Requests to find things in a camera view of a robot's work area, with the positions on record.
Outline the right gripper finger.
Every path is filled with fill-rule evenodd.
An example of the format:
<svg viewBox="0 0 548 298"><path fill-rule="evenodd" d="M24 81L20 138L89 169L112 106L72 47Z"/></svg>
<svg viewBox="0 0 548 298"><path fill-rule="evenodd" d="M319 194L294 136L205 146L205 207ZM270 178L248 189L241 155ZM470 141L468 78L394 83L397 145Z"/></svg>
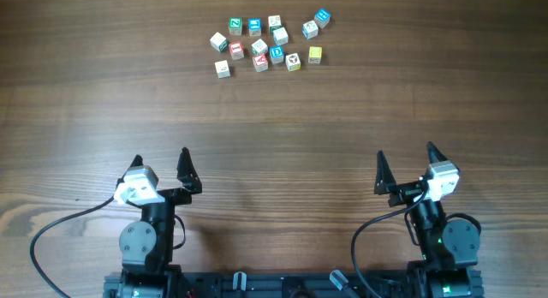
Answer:
<svg viewBox="0 0 548 298"><path fill-rule="evenodd" d="M426 149L430 164L440 163L449 160L438 150L438 148L431 141L427 142Z"/></svg>
<svg viewBox="0 0 548 298"><path fill-rule="evenodd" d="M389 194L395 187L396 180L384 152L380 150L377 153L377 174L374 183L374 193L377 195Z"/></svg>

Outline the white block teal side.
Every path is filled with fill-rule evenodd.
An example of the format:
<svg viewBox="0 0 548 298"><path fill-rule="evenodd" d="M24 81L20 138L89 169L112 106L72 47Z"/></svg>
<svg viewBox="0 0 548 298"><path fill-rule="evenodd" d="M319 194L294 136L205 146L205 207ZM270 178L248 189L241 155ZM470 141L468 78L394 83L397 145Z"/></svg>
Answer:
<svg viewBox="0 0 548 298"><path fill-rule="evenodd" d="M211 46L219 52L223 52L228 47L228 40L219 32L214 33L210 38Z"/></svg>

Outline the wooden W block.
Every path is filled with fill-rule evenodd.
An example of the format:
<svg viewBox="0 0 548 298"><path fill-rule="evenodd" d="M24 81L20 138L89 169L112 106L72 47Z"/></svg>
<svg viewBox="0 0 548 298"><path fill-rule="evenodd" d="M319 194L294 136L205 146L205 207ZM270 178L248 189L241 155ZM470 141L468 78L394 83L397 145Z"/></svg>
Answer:
<svg viewBox="0 0 548 298"><path fill-rule="evenodd" d="M263 39L258 39L252 43L252 53L254 56L266 54L268 50L269 47Z"/></svg>

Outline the yellow sided picture block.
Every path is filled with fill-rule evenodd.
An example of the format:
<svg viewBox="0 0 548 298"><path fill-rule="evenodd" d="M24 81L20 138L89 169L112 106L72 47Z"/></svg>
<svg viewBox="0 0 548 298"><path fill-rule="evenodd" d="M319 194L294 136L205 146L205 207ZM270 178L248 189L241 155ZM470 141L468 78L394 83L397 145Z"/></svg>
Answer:
<svg viewBox="0 0 548 298"><path fill-rule="evenodd" d="M301 68L301 60L297 53L288 54L285 57L285 63L289 72L296 71Z"/></svg>

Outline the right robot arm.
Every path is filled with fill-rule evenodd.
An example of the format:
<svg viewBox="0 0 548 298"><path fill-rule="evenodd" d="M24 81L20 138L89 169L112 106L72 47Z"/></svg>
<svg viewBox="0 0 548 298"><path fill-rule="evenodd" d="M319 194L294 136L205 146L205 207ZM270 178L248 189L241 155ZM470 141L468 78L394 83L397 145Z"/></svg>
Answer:
<svg viewBox="0 0 548 298"><path fill-rule="evenodd" d="M374 271L367 277L383 297L483 297L478 264L481 225L464 213L446 214L441 199L452 194L460 170L434 145L427 144L429 165L416 182L398 184L383 152L377 154L374 193L388 194L389 206L406 206L404 220L422 260L403 271Z"/></svg>

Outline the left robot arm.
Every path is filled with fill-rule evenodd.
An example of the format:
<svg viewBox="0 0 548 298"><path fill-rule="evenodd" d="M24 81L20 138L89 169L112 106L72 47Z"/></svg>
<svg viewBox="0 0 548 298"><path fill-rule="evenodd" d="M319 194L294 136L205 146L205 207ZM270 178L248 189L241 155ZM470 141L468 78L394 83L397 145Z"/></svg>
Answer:
<svg viewBox="0 0 548 298"><path fill-rule="evenodd" d="M190 152L184 147L176 166L179 188L158 189L153 169L135 156L118 180L114 200L140 209L140 220L123 229L119 237L122 272L104 280L104 297L188 297L189 281L182 268L171 263L173 251L184 245L174 243L174 229L181 218L177 206L192 203L192 196L202 192L202 183L194 168Z"/></svg>

